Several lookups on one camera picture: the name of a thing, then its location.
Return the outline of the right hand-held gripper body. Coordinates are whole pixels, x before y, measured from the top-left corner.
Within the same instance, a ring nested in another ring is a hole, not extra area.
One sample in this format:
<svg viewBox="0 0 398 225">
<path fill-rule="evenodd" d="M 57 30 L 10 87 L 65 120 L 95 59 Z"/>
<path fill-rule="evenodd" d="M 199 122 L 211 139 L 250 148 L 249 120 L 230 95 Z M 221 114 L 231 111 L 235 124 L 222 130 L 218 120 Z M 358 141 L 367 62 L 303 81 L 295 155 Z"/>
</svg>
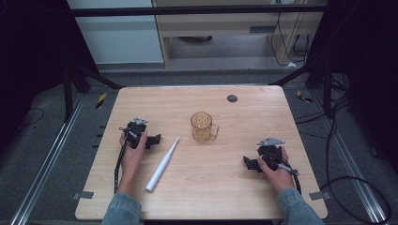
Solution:
<svg viewBox="0 0 398 225">
<path fill-rule="evenodd" d="M 272 137 L 267 137 L 257 143 L 257 145 L 259 145 L 259 148 L 257 149 L 259 156 L 273 171 L 276 171 L 282 163 L 283 157 L 281 144 L 285 144 L 285 141 Z"/>
</svg>

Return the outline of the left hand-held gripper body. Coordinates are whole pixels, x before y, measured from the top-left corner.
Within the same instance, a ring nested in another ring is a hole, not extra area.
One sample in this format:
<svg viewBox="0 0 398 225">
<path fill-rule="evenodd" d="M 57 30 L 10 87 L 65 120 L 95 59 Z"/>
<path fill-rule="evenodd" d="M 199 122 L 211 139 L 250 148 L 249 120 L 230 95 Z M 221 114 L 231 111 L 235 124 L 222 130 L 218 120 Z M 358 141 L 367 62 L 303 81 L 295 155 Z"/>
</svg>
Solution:
<svg viewBox="0 0 398 225">
<path fill-rule="evenodd" d="M 142 133 L 146 130 L 147 120 L 134 117 L 124 129 L 125 140 L 133 149 L 135 149 L 141 139 Z"/>
</svg>

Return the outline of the white electric toothbrush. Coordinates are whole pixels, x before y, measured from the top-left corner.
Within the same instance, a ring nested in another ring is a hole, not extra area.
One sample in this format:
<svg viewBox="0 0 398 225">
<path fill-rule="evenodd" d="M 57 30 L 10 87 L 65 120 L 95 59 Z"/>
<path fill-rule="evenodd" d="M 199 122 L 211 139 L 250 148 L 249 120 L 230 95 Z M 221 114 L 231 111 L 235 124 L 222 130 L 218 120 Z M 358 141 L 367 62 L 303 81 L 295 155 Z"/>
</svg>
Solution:
<svg viewBox="0 0 398 225">
<path fill-rule="evenodd" d="M 168 165 L 168 162 L 170 161 L 170 158 L 171 158 L 177 144 L 179 143 L 179 141 L 180 141 L 180 138 L 176 137 L 174 143 L 172 144 L 172 146 L 170 147 L 168 152 L 164 155 L 164 157 L 162 158 L 158 167 L 153 172 L 152 176 L 150 177 L 149 181 L 147 182 L 147 184 L 145 186 L 146 191 L 152 192 L 154 190 L 155 186 L 158 184 L 158 182 L 159 182 L 166 166 Z"/>
</svg>

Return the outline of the amber transparent cup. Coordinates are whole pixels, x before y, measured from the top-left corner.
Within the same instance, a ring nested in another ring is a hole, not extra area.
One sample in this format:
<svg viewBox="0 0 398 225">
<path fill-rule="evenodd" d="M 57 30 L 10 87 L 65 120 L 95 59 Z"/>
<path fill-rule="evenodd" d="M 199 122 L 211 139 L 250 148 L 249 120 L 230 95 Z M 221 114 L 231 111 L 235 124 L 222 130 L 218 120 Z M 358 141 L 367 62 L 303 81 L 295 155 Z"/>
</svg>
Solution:
<svg viewBox="0 0 398 225">
<path fill-rule="evenodd" d="M 191 117 L 191 134 L 199 143 L 214 141 L 219 130 L 220 126 L 213 123 L 211 115 L 207 112 L 196 112 Z"/>
</svg>

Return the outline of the person's left hand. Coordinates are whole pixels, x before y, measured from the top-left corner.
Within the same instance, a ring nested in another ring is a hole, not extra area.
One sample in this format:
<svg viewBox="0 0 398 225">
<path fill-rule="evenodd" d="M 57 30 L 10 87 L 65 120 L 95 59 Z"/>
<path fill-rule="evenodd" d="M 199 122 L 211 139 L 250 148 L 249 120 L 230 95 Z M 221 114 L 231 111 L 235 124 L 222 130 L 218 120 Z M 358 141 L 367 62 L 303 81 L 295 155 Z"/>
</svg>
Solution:
<svg viewBox="0 0 398 225">
<path fill-rule="evenodd" d="M 141 164 L 145 152 L 147 132 L 144 131 L 136 148 L 132 148 L 128 143 L 125 146 L 121 161 L 122 177 L 132 179 Z"/>
</svg>

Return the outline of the person's right hand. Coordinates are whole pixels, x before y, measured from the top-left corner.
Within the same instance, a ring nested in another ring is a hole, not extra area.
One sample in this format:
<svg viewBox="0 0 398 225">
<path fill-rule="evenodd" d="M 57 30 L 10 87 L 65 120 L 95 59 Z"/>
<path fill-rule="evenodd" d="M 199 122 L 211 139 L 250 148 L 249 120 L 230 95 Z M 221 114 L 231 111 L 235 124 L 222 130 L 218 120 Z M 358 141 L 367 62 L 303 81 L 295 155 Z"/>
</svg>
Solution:
<svg viewBox="0 0 398 225">
<path fill-rule="evenodd" d="M 288 171 L 284 169 L 273 171 L 261 157 L 257 158 L 257 162 L 262 169 L 263 174 L 277 193 L 295 186 L 292 175 Z"/>
</svg>

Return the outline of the yellow black striped tape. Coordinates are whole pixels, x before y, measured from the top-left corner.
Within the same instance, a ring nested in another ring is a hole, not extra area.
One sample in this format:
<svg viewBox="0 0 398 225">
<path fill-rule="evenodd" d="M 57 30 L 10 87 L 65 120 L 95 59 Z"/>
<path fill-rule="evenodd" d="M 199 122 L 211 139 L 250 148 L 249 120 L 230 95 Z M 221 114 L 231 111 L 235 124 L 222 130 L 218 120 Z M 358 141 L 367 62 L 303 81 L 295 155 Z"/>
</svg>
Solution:
<svg viewBox="0 0 398 225">
<path fill-rule="evenodd" d="M 313 103 L 313 99 L 300 90 L 297 91 L 297 97 L 306 103 Z"/>
</svg>

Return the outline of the black metal stand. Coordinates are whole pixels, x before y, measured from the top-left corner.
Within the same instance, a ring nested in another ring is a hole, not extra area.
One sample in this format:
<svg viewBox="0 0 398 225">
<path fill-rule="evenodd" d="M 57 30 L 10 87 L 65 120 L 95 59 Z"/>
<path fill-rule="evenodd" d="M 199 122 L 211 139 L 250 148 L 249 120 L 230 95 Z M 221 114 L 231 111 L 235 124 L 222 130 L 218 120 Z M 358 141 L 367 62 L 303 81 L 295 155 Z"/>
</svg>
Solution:
<svg viewBox="0 0 398 225">
<path fill-rule="evenodd" d="M 331 118 L 331 66 L 327 61 L 308 61 L 303 67 L 276 82 L 271 82 L 270 85 L 283 86 L 304 73 L 309 74 L 305 82 L 309 89 L 316 88 L 320 83 L 323 84 L 323 110 Z"/>
<path fill-rule="evenodd" d="M 74 60 L 68 61 L 65 65 L 63 73 L 63 84 L 64 84 L 64 97 L 65 97 L 65 122 L 72 117 L 73 106 L 72 106 L 72 92 L 71 86 L 74 84 L 79 93 L 87 93 L 90 90 L 90 84 L 86 80 L 86 76 L 95 79 L 96 81 L 105 84 L 106 86 L 113 89 L 121 89 L 123 85 L 112 82 L 105 77 L 101 76 L 98 72 L 95 72 Z"/>
</svg>

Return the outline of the white cabinet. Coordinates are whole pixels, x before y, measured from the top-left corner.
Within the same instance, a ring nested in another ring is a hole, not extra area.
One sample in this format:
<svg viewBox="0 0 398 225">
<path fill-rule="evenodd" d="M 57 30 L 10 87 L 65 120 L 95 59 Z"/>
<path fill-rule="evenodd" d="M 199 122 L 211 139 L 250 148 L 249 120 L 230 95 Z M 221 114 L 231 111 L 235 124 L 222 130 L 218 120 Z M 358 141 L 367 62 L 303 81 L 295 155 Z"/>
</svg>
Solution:
<svg viewBox="0 0 398 225">
<path fill-rule="evenodd" d="M 67 0 L 71 9 L 152 8 L 151 0 Z M 162 63 L 154 16 L 78 17 L 97 65 Z"/>
</svg>

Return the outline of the black curtain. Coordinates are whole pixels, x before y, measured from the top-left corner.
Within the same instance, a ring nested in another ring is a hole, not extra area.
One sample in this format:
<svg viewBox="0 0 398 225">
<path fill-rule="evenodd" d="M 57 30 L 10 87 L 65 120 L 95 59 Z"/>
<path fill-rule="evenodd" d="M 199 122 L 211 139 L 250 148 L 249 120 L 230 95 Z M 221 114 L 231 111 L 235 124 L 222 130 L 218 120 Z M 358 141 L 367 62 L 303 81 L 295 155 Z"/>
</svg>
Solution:
<svg viewBox="0 0 398 225">
<path fill-rule="evenodd" d="M 73 18 L 40 20 L 48 9 L 68 8 L 67 0 L 0 0 L 0 155 L 7 151 L 33 98 L 63 82 L 62 66 L 44 37 L 44 28 L 63 38 L 78 63 L 98 70 Z"/>
<path fill-rule="evenodd" d="M 350 81 L 375 148 L 398 173 L 398 0 L 327 0 L 310 50 Z"/>
</svg>

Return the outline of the light wooden desk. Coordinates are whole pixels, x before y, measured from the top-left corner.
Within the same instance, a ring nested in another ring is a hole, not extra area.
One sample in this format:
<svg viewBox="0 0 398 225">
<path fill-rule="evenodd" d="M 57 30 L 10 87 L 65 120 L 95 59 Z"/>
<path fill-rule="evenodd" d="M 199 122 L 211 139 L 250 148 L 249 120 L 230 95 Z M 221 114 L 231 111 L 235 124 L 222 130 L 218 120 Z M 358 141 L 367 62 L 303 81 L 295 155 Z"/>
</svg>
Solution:
<svg viewBox="0 0 398 225">
<path fill-rule="evenodd" d="M 327 0 L 151 0 L 154 7 L 315 5 Z M 295 39 L 316 33 L 321 12 L 238 13 L 200 15 L 159 15 L 156 17 L 161 46 L 176 37 L 217 35 L 268 36 L 277 62 L 292 60 Z"/>
</svg>

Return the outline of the grey table bracket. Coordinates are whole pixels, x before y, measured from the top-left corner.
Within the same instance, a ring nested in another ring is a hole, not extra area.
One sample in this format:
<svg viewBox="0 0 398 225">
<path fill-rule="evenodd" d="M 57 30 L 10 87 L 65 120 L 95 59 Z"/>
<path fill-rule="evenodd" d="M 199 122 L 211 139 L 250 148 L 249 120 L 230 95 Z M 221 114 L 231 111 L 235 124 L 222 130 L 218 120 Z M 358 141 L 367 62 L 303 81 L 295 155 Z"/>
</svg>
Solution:
<svg viewBox="0 0 398 225">
<path fill-rule="evenodd" d="M 310 192 L 309 196 L 311 198 L 312 201 L 315 200 L 328 200 L 330 198 L 329 193 L 326 192 L 322 192 L 322 191 L 317 191 L 317 192 Z"/>
<path fill-rule="evenodd" d="M 94 192 L 91 191 L 80 191 L 75 192 L 72 195 L 73 200 L 80 200 L 80 199 L 92 199 Z"/>
</svg>

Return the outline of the aluminium floor rail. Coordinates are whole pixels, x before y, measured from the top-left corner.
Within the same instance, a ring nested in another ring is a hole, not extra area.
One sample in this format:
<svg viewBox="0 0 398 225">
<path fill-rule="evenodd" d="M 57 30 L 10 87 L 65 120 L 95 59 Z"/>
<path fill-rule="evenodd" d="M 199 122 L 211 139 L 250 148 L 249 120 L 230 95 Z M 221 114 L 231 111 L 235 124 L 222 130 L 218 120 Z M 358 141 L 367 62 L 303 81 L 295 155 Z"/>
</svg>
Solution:
<svg viewBox="0 0 398 225">
<path fill-rule="evenodd" d="M 351 181 L 353 182 L 353 185 L 359 194 L 360 200 L 370 220 L 373 223 L 381 222 L 382 220 L 388 220 L 387 213 L 382 209 L 380 202 L 376 198 L 375 190 L 370 187 L 369 184 L 362 182 L 364 176 L 360 171 L 359 166 L 349 153 L 348 147 L 346 146 L 340 132 L 337 130 L 337 127 L 334 124 L 335 120 L 326 117 L 325 122 L 330 128 L 330 138 L 333 140 L 346 171 L 350 176 L 352 176 Z"/>
<path fill-rule="evenodd" d="M 25 195 L 18 210 L 15 212 L 10 225 L 25 225 L 29 219 L 33 208 L 35 207 L 38 197 L 40 196 L 49 176 L 53 170 L 55 162 L 59 154 L 62 152 L 64 144 L 69 137 L 69 134 L 75 124 L 75 121 L 81 111 L 85 99 L 85 94 L 78 94 L 75 103 L 73 104 L 70 118 L 63 123 L 58 132 L 52 147 L 50 148 L 44 162 L 42 163 L 35 180 Z"/>
</svg>

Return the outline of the black horizontal frame bar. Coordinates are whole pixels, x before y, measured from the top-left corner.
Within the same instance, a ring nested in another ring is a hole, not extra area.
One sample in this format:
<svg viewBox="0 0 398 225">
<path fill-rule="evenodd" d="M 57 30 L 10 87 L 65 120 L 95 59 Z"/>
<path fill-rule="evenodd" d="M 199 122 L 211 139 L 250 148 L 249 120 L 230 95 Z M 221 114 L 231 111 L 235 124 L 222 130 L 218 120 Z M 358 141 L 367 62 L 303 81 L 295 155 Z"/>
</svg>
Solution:
<svg viewBox="0 0 398 225">
<path fill-rule="evenodd" d="M 199 15 L 231 13 L 322 12 L 328 5 L 252 5 L 252 6 L 196 6 L 196 7 L 123 7 L 70 9 L 73 17 Z"/>
</svg>

